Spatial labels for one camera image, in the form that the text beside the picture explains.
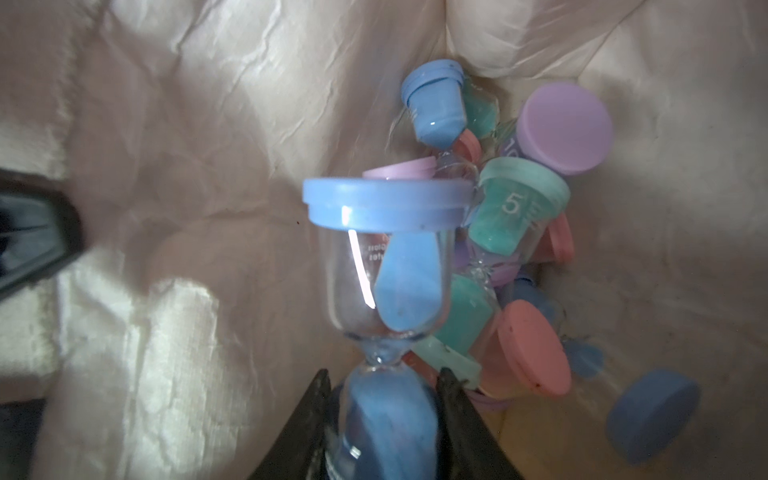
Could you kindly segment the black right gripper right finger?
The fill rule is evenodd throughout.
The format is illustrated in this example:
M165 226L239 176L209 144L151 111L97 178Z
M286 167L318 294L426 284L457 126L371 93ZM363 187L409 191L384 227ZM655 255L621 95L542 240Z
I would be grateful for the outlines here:
M436 383L440 414L438 479L523 479L449 368Z

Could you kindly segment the pink hourglass top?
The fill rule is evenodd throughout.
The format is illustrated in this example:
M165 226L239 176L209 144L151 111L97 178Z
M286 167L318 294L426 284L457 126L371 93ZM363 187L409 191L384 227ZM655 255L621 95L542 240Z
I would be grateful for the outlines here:
M547 227L529 263L567 264L575 257L573 236L565 213L560 214Z

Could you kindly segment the purple hourglass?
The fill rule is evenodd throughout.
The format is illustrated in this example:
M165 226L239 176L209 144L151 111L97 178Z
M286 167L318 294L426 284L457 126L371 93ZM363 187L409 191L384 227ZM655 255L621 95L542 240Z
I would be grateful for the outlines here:
M511 130L501 135L498 154L576 176L606 160L613 139L611 116L595 94L577 84L554 82L524 102Z
M436 169L436 157L427 156L369 169L362 173L362 177L381 180L428 180L434 176Z

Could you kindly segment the purple hourglass front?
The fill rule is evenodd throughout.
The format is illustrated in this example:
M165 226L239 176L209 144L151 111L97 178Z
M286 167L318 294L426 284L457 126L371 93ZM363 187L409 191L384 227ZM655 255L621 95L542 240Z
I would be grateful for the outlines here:
M576 176L606 160L613 139L611 116L595 94L577 84L554 82L524 102L511 130L501 135L498 154Z

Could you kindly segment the pink hourglass hidden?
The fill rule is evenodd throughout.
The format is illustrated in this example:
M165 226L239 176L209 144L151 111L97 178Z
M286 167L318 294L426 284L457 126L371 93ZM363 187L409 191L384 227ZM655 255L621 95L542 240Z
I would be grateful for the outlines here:
M525 300L504 307L481 365L478 389L495 400L528 395L557 398L572 387L570 365L558 335L539 309Z

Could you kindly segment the cream canvas tote bag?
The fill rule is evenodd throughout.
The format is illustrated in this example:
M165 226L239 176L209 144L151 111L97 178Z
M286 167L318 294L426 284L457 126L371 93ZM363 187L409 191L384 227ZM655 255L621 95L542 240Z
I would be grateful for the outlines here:
M628 466L584 391L489 426L529 479L767 475L763 1L5 1L1 165L63 187L87 251L1 305L5 479L244 479L355 345L323 317L309 177L418 157L400 100L458 60L512 117L596 93L608 159L571 180L575 259L538 270L629 378L702 402Z

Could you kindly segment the purple hourglass back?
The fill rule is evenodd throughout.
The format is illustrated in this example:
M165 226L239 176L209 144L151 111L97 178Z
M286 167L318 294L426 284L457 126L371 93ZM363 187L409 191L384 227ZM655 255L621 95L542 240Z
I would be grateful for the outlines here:
M369 169L362 173L362 177L381 180L428 180L434 176L436 169L436 157L427 156Z

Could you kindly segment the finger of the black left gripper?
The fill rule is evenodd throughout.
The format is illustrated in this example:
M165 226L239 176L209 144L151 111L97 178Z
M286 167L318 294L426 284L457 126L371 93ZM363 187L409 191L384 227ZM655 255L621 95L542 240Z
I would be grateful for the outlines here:
M81 217L63 183L1 171L1 298L58 273L85 250Z

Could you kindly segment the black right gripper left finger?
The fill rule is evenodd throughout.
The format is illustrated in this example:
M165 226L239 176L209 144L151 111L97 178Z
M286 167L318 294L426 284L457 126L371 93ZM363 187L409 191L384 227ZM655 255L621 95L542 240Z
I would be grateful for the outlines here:
M277 439L249 480L325 479L325 421L331 383L317 371Z

